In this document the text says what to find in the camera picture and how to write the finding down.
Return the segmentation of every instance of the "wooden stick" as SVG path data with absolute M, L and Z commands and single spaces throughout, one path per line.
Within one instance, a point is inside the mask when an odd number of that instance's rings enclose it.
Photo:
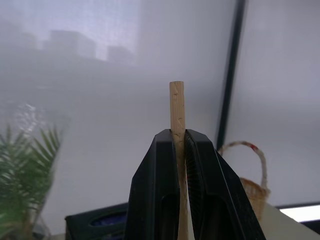
M 180 214 L 178 240 L 188 240 L 188 197 L 185 157 L 185 97 L 184 82 L 170 82 L 171 132 L 175 145 L 177 172 L 180 185 Z

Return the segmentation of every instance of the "palm leaf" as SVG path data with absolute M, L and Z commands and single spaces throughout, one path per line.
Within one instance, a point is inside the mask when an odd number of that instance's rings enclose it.
M 55 127 L 40 135 L 38 140 L 21 131 L 13 137 L 9 125 L 0 134 L 0 236 L 9 230 L 3 222 L 21 221 L 41 209 L 51 187 L 61 141 Z

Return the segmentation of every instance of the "white table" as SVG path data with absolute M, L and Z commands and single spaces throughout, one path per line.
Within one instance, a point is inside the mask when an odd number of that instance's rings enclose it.
M 320 235 L 269 204 L 265 206 L 261 227 L 267 240 L 320 240 Z M 189 221 L 188 228 L 189 240 L 194 240 L 191 221 Z

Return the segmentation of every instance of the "wicker basket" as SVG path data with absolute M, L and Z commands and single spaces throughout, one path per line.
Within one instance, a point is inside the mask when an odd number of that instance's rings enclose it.
M 224 145 L 219 149 L 219 153 L 222 156 L 224 151 L 230 147 L 236 145 L 245 145 L 251 148 L 260 158 L 262 165 L 262 180 L 261 185 L 256 184 L 255 182 L 248 180 L 246 178 L 241 177 L 240 180 L 242 182 L 245 193 L 251 203 L 253 211 L 260 221 L 264 212 L 266 199 L 270 193 L 270 190 L 267 187 L 267 166 L 266 166 L 266 158 L 264 153 L 257 148 L 255 145 L 247 142 L 247 141 L 234 141 L 229 144 Z

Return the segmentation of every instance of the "green plant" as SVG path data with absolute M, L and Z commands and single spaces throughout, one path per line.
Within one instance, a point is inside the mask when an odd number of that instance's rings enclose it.
M 61 143 L 55 127 L 40 133 L 43 144 L 24 131 L 13 137 L 10 126 L 0 134 L 0 240 L 12 233 L 32 239 L 32 220 L 50 189 Z

